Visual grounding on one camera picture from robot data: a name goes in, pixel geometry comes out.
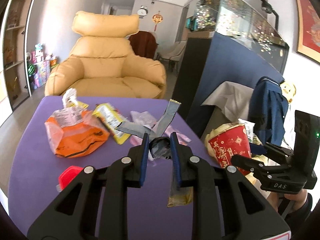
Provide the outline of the black sleeve right forearm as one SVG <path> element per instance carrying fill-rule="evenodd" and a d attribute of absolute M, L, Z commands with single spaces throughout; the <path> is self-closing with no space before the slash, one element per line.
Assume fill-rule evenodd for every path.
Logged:
<path fill-rule="evenodd" d="M 298 229 L 302 226 L 302 224 L 309 217 L 312 208 L 312 195 L 308 193 L 308 198 L 305 204 L 298 209 L 297 211 L 292 211 L 285 216 L 285 222 L 291 229 L 292 235 L 294 235 Z"/>

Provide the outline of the right hand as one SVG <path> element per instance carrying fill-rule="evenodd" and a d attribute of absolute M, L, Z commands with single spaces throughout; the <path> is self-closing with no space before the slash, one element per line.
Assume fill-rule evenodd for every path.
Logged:
<path fill-rule="evenodd" d="M 284 194 L 284 198 L 293 201 L 292 211 L 297 211 L 305 204 L 308 198 L 308 192 L 306 189 L 302 189 L 298 194 Z M 277 211 L 280 205 L 280 194 L 271 192 L 267 200 Z"/>

